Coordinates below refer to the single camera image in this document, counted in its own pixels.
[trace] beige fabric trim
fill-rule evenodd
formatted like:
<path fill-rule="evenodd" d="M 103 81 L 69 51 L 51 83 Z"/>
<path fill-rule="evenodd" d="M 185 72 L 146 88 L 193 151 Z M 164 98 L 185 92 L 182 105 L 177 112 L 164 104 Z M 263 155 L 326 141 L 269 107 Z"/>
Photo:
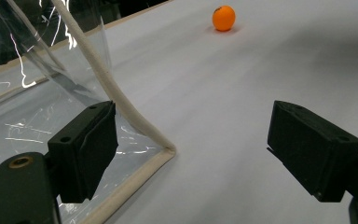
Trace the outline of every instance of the beige fabric trim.
<path fill-rule="evenodd" d="M 168 140 L 155 126 L 146 120 L 127 99 L 119 88 L 118 84 L 113 80 L 112 74 L 103 63 L 102 58 L 82 32 L 72 15 L 66 10 L 61 0 L 52 0 L 57 11 L 62 16 L 63 21 L 69 28 L 72 36 L 76 39 L 77 45 L 80 47 L 86 59 L 89 61 L 95 76 L 101 83 L 103 90 L 108 97 L 116 103 L 117 109 L 121 115 L 137 130 L 150 137 L 164 149 L 155 157 L 145 163 L 138 171 L 127 179 L 117 190 L 113 192 L 111 197 L 107 198 L 93 213 L 86 219 L 86 223 L 102 223 L 107 220 L 116 210 L 126 202 L 129 197 L 140 188 L 150 176 L 157 171 L 165 162 L 171 159 L 175 154 L 174 144 Z"/>

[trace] orange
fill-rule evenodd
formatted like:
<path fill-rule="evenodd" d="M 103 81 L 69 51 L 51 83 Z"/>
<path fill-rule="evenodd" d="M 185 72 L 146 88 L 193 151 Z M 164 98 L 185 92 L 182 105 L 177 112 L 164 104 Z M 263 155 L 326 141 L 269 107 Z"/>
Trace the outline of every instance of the orange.
<path fill-rule="evenodd" d="M 218 31 L 228 31 L 235 21 L 235 11 L 232 7 L 221 6 L 217 8 L 212 16 L 214 28 Z"/>

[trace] transparent plastic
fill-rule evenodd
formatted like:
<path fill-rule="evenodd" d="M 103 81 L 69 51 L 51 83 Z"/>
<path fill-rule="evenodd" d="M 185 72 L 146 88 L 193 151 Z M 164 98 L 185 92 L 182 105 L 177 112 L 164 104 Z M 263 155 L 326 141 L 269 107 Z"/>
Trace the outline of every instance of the transparent plastic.
<path fill-rule="evenodd" d="M 72 6 L 85 8 L 71 13 L 110 63 L 95 2 L 65 4 L 69 11 Z M 55 7 L 49 1 L 33 4 L 37 10 L 29 11 L 14 1 L 0 1 L 0 163 L 23 152 L 47 153 L 47 141 L 71 119 L 87 106 L 108 100 Z M 77 204 L 58 199 L 63 223 L 84 220 L 163 149 L 132 128 L 119 112 L 116 122 L 116 156 L 91 201 Z"/>

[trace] clear vinyl pouch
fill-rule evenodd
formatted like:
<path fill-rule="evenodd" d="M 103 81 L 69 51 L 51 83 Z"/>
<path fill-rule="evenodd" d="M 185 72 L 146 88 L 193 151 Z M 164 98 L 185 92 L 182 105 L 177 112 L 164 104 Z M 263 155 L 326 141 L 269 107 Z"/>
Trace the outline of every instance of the clear vinyl pouch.
<path fill-rule="evenodd" d="M 104 63 L 110 64 L 97 1 L 62 3 Z M 0 163 L 23 152 L 46 154 L 47 142 L 55 133 L 88 106 L 107 100 L 84 52 L 50 0 L 0 0 Z M 164 147 L 140 133 L 119 111 L 116 125 L 117 153 L 93 199 L 61 203 L 58 198 L 62 223 L 105 221 L 173 156 L 170 152 L 153 162 Z M 131 183 L 134 178 L 141 178 L 139 186 Z M 117 204 L 110 206 L 109 197 Z"/>

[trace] small orange ball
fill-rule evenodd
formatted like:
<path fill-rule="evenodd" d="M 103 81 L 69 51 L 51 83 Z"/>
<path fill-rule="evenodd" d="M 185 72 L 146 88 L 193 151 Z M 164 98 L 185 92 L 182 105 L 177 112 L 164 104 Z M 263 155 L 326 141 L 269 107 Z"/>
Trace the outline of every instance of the small orange ball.
<path fill-rule="evenodd" d="M 235 11 L 232 7 L 221 6 L 212 15 L 212 23 L 218 31 L 229 31 L 234 25 Z"/>

